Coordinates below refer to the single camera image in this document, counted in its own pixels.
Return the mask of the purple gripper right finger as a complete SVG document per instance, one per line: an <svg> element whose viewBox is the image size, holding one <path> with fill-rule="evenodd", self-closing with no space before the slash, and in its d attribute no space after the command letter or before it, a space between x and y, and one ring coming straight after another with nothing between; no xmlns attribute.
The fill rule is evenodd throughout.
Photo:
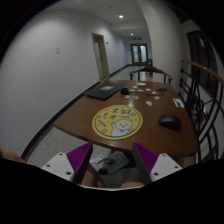
<svg viewBox="0 0 224 224"><path fill-rule="evenodd" d="M132 153L144 185L182 169L168 154L157 154L139 143L133 144Z"/></svg>

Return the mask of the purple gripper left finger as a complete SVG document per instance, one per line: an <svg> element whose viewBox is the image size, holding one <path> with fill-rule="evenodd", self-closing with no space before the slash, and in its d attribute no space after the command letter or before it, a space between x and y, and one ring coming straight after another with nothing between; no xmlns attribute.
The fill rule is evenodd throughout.
<svg viewBox="0 0 224 224"><path fill-rule="evenodd" d="M91 143L79 146L69 153L59 152L42 169L67 181L81 184L92 152Z"/></svg>

